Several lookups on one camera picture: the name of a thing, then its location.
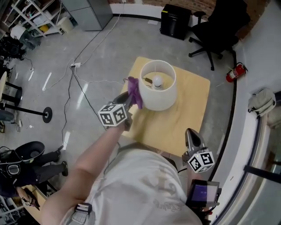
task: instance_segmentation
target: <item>office chair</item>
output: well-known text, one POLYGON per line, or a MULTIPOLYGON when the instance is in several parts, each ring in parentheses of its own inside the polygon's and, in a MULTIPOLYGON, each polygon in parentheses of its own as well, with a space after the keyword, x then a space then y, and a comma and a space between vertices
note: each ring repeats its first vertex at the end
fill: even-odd
POLYGON ((250 22, 246 10, 247 4, 243 0, 217 0, 212 15, 209 16, 207 22, 203 23, 201 23, 201 18, 206 13, 203 11, 195 12, 193 15, 198 17, 198 24, 192 27, 192 31, 199 40, 190 37, 189 42, 194 41, 202 48, 188 54, 188 56, 192 57, 199 52, 206 51, 211 63, 211 70, 215 70, 211 52, 217 54, 218 58, 221 59, 223 57, 221 52, 227 50, 234 57, 236 54, 232 46, 239 41, 235 34, 241 27, 250 22))

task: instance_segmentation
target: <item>power strip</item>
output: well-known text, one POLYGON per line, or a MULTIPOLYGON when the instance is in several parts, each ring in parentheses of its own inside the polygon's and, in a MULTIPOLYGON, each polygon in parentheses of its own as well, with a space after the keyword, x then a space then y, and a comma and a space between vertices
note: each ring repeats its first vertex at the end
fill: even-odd
POLYGON ((77 62, 77 63, 72 63, 71 65, 70 65, 71 67, 76 67, 76 68, 79 68, 80 66, 81 66, 81 63, 80 62, 77 62))

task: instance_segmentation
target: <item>backpack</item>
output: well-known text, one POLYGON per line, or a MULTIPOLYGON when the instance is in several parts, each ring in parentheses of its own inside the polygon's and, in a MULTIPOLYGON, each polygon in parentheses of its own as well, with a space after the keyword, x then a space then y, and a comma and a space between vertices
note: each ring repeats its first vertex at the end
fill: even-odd
POLYGON ((270 112, 276 105, 276 98, 273 91, 269 88, 264 88, 258 93, 253 94, 249 99, 248 112, 256 112, 257 116, 263 116, 270 112))

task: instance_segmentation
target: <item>screen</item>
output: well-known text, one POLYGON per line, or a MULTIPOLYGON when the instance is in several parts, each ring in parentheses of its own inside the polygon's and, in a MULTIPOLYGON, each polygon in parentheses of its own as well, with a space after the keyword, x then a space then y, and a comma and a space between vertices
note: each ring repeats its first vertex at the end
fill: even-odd
POLYGON ((217 189, 217 186, 195 185, 191 200, 198 202, 214 202, 217 189))

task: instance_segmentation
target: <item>black box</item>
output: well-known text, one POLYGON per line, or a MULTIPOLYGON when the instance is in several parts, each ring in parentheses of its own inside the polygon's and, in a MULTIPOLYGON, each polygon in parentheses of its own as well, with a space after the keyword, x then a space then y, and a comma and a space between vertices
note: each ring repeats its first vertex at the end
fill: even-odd
POLYGON ((190 15, 189 9, 167 4, 161 13, 160 33, 184 40, 190 15))

